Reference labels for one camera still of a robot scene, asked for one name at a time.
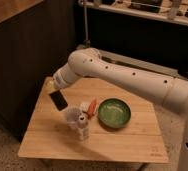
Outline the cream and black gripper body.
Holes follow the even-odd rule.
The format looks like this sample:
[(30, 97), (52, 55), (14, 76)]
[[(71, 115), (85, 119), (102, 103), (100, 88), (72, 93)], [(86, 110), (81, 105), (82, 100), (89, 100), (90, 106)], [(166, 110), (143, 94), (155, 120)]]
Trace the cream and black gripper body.
[(55, 87), (54, 81), (49, 80), (46, 84), (46, 90), (48, 95), (50, 96), (52, 102), (54, 103), (55, 107), (61, 111), (68, 106), (67, 101), (65, 100), (62, 93)]

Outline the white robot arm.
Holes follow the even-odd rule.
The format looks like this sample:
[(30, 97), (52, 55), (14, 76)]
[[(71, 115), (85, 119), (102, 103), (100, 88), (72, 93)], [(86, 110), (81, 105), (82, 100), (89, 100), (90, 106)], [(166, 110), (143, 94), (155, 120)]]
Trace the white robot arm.
[(49, 94), (56, 93), (82, 77), (96, 77), (136, 94), (186, 119), (177, 171), (188, 171), (188, 80), (145, 70), (108, 63), (98, 49), (73, 51), (67, 63), (59, 68), (48, 84)]

